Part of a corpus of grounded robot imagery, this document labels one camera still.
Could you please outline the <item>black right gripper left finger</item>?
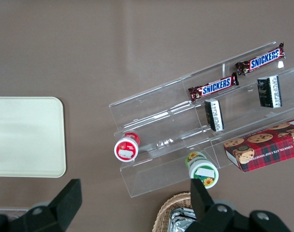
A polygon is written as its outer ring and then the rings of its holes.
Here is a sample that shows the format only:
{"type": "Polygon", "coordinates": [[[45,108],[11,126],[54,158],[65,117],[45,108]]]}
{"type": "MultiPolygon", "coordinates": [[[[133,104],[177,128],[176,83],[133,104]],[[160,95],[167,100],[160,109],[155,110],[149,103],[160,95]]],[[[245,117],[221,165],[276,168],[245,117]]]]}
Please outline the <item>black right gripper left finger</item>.
{"type": "Polygon", "coordinates": [[[37,206],[23,217],[25,232],[64,232],[82,204],[81,180],[72,179],[46,206],[37,206]]]}

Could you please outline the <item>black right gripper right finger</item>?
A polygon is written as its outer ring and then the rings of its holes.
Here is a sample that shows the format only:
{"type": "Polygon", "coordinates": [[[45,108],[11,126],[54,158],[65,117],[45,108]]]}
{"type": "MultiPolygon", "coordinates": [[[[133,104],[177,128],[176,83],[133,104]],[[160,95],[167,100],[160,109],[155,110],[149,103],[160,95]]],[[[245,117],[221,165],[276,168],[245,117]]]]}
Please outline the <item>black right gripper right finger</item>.
{"type": "Polygon", "coordinates": [[[187,228],[187,231],[232,231],[234,211],[225,204],[215,203],[199,179],[191,180],[191,205],[196,215],[196,221],[187,228]]]}

